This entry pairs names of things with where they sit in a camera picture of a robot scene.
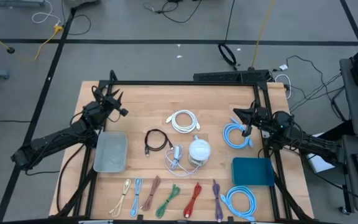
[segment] tan cable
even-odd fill
[[[147,200],[143,203],[140,209],[142,209],[145,212],[150,210],[150,207],[152,206],[153,195],[155,194],[155,191],[157,190],[160,183],[161,183],[161,179],[158,176],[155,176],[152,190],[150,191],[150,195],[147,197]]]
[[[262,24],[262,27],[260,28],[260,31],[259,31],[259,36],[258,36],[258,41],[256,42],[256,45],[255,45],[255,52],[254,52],[254,59],[252,59],[252,63],[251,63],[251,67],[253,68],[254,67],[254,62],[256,61],[256,57],[258,55],[258,46],[259,46],[259,41],[261,40],[262,38],[262,34],[264,33],[264,29],[265,29],[265,26],[266,26],[266,23],[270,17],[270,14],[272,13],[272,9],[273,9],[273,6],[274,6],[274,2],[275,0],[272,0],[272,2],[270,3],[270,6],[268,8],[268,11],[267,11],[267,14],[265,16],[265,20],[264,20],[264,23]]]
[[[128,193],[129,187],[131,186],[131,180],[127,179],[124,182],[124,186],[122,188],[122,195],[121,198],[118,201],[118,204],[109,212],[109,214],[111,214],[111,216],[118,217],[119,214],[121,213],[121,207],[122,207],[122,203],[124,201],[125,195]]]

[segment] brown cable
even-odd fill
[[[155,191],[157,190],[158,186],[161,183],[161,179],[158,176],[155,176],[153,181],[152,190],[150,191],[150,195],[147,197],[147,200],[143,203],[143,205],[140,207],[144,212],[148,211],[150,207],[152,206],[152,200],[153,196],[155,194]]]

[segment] gray plastic container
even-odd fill
[[[127,165],[128,140],[124,132],[102,132],[98,138],[93,169],[96,172],[122,172]]]

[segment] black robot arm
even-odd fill
[[[126,116],[128,111],[121,108],[121,93],[118,99],[114,96],[119,90],[111,92],[112,75],[110,74],[111,84],[108,85],[106,96],[102,94],[103,88],[92,87],[95,101],[88,103],[83,110],[74,115],[70,121],[70,127],[57,131],[53,134],[32,140],[29,144],[23,145],[12,156],[14,161],[22,170],[30,170],[36,166],[44,157],[50,156],[58,151],[66,149],[72,145],[83,143],[87,146],[95,147],[98,140],[96,130],[103,128],[113,110],[117,110],[120,116]],[[81,115],[78,121],[73,123],[76,116]]]
[[[247,126],[242,135],[249,136],[252,126],[261,129],[268,149],[276,151],[290,146],[305,154],[321,156],[334,166],[344,163],[345,156],[340,142],[327,141],[305,133],[287,112],[275,112],[270,119],[267,109],[262,108],[259,101],[253,102],[250,109],[236,108],[233,111]]]

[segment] green cable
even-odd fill
[[[155,216],[157,216],[157,218],[162,218],[164,216],[165,213],[165,209],[167,208],[168,203],[176,196],[178,196],[180,193],[180,188],[177,187],[176,184],[172,185],[172,191],[171,194],[169,195],[169,198],[167,199],[167,201],[161,205],[161,207],[155,212]]]

